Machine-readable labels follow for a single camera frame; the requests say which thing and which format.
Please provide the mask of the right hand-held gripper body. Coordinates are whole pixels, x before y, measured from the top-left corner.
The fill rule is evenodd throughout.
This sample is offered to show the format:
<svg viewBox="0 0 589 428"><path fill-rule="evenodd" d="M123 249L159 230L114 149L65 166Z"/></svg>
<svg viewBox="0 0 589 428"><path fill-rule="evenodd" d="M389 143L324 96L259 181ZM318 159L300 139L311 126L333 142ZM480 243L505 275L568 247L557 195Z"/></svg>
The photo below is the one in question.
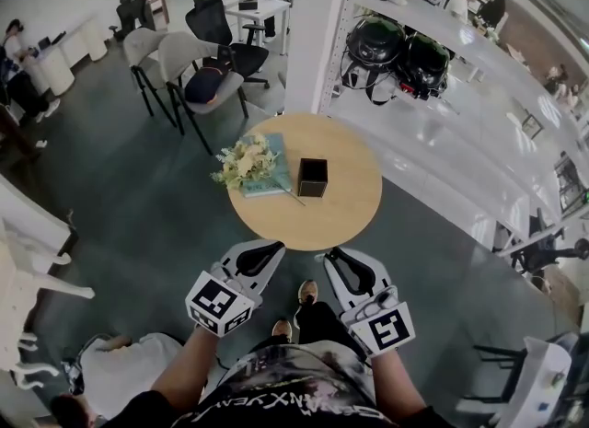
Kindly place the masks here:
<svg viewBox="0 0 589 428"><path fill-rule="evenodd" d="M416 332L406 302L390 285L340 316L341 323L367 355L380 355L412 341Z"/></svg>

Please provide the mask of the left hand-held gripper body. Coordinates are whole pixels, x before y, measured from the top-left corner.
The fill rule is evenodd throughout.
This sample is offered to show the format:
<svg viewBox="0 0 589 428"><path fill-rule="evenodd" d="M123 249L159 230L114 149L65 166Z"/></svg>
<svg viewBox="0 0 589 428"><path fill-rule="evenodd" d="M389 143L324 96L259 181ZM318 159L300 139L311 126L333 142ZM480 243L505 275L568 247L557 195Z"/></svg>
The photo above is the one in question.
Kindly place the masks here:
<svg viewBox="0 0 589 428"><path fill-rule="evenodd" d="M263 271L232 269L215 263L203 271L188 295L189 317L199 326L222 338L251 319L261 304Z"/></svg>

